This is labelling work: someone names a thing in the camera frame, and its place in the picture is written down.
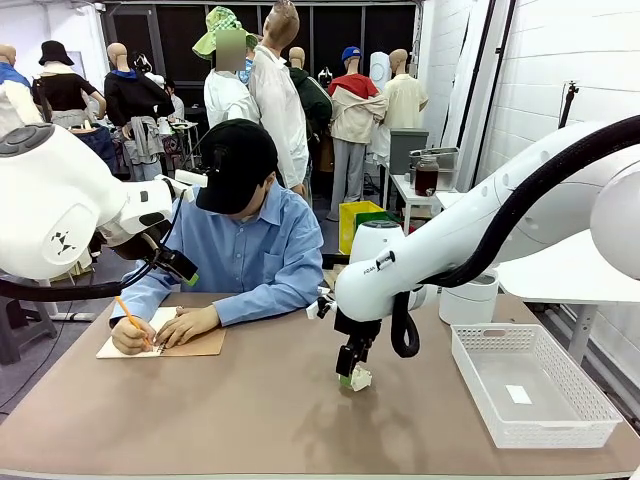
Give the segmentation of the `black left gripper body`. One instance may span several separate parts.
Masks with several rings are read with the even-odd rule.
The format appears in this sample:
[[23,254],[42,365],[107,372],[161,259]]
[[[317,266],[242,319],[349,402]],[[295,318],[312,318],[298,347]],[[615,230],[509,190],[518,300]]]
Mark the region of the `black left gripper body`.
[[153,259],[171,222],[162,213],[150,213],[119,224],[115,220],[101,226],[104,243],[126,260]]

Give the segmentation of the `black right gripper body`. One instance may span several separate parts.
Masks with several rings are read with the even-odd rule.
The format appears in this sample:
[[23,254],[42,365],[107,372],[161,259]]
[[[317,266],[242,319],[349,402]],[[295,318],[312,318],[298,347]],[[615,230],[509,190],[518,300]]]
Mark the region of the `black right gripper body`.
[[340,309],[337,310],[334,320],[334,329],[347,335],[349,342],[362,344],[369,349],[380,333],[382,320],[357,321],[346,316]]

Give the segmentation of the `person's left hand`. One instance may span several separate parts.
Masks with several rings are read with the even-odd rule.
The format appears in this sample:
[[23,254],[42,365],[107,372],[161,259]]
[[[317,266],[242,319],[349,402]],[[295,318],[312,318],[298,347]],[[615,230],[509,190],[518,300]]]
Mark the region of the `person's left hand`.
[[220,325],[214,305],[204,308],[176,308],[176,316],[166,322],[155,336],[156,345],[166,348],[183,345],[193,337],[206,333]]

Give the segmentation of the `person's right hand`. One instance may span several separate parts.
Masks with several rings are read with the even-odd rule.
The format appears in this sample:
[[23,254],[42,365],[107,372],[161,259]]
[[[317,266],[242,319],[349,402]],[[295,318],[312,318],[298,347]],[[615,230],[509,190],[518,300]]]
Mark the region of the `person's right hand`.
[[128,317],[117,321],[111,331],[114,346],[126,355],[136,355],[153,349],[155,330],[144,320]]

